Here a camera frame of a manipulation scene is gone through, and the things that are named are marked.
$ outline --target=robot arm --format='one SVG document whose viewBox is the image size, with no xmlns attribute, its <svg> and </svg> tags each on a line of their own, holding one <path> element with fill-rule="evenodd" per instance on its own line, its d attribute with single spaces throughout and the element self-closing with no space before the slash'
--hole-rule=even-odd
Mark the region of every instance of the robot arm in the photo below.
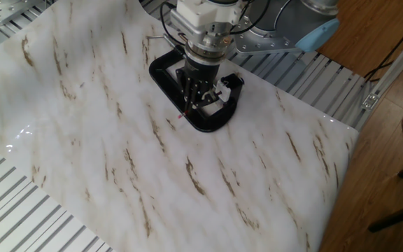
<svg viewBox="0 0 403 252">
<path fill-rule="evenodd" d="M 240 47 L 248 48 L 246 52 L 238 47 L 240 53 L 269 53 L 267 47 L 287 51 L 290 46 L 315 50 L 337 30 L 334 2 L 337 0 L 178 0 L 176 8 L 164 3 L 172 7 L 171 21 L 187 41 L 156 59 L 150 75 L 196 129 L 215 131 L 232 117 L 243 85 L 235 74 L 216 81 L 232 35 L 237 44 L 247 43 Z M 176 70 L 177 80 L 171 79 L 167 69 L 181 60 L 185 66 Z M 204 108 L 215 102 L 221 108 L 209 115 Z"/>
</svg>

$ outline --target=table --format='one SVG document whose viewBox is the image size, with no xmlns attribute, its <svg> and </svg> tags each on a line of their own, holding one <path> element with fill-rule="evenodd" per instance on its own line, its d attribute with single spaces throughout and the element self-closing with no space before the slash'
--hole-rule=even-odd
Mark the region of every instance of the table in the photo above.
<svg viewBox="0 0 403 252">
<path fill-rule="evenodd" d="M 245 80 L 214 133 L 148 75 L 133 0 L 61 0 L 0 45 L 0 153 L 116 251 L 316 251 L 357 131 Z"/>
</svg>

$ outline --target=wooden floor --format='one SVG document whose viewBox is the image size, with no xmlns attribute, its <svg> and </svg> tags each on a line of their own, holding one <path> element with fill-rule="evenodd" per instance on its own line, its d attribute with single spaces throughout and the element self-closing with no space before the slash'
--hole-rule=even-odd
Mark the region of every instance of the wooden floor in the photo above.
<svg viewBox="0 0 403 252">
<path fill-rule="evenodd" d="M 403 223 L 377 233 L 368 225 L 403 208 L 403 73 L 360 133 L 321 252 L 403 251 Z"/>
<path fill-rule="evenodd" d="M 403 0 L 340 0 L 338 7 L 339 30 L 319 52 L 364 76 L 402 38 Z"/>
</svg>

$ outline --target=white marble sheet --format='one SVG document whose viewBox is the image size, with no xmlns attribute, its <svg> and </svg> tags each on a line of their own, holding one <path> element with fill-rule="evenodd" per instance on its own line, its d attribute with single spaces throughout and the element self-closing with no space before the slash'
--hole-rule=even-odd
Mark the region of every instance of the white marble sheet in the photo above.
<svg viewBox="0 0 403 252">
<path fill-rule="evenodd" d="M 317 251 L 358 133 L 245 80 L 196 131 L 156 86 L 137 0 L 60 0 L 0 46 L 0 153 L 121 251 Z"/>
</svg>

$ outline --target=black plastic bracket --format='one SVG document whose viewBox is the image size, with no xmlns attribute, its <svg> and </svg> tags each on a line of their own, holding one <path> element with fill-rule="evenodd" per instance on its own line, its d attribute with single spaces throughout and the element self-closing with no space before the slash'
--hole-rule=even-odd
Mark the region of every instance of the black plastic bracket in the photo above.
<svg viewBox="0 0 403 252">
<path fill-rule="evenodd" d="M 200 108 L 185 110 L 186 101 L 181 92 L 180 85 L 167 72 L 167 69 L 184 60 L 184 49 L 176 46 L 172 51 L 157 58 L 150 64 L 149 73 L 152 79 L 157 83 L 166 96 L 172 101 L 175 107 L 185 114 L 188 122 L 201 132 L 214 132 L 225 125 L 236 111 L 237 101 L 242 89 L 243 80 L 235 74 L 222 78 L 227 81 L 227 87 L 231 89 L 229 100 L 223 104 L 223 107 L 212 115 L 206 115 Z"/>
</svg>

